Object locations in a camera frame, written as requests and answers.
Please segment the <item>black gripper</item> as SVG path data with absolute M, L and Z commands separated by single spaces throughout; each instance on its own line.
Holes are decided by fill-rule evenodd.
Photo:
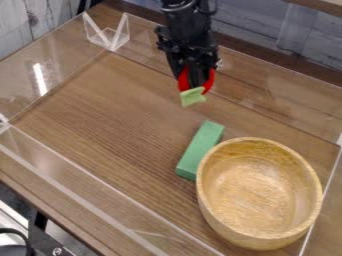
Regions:
M 188 69 L 189 87 L 209 90 L 213 83 L 212 68 L 217 68 L 217 43 L 211 30 L 189 41 L 176 40 L 165 26 L 156 26 L 156 46 L 164 52 L 175 79 Z

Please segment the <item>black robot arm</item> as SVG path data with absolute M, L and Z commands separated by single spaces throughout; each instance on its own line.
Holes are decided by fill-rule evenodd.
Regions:
M 179 91 L 201 88 L 205 94 L 219 64 L 211 28 L 217 7 L 209 8 L 209 0 L 161 0 L 160 10 L 165 24 L 155 27 L 156 45 L 165 54 Z

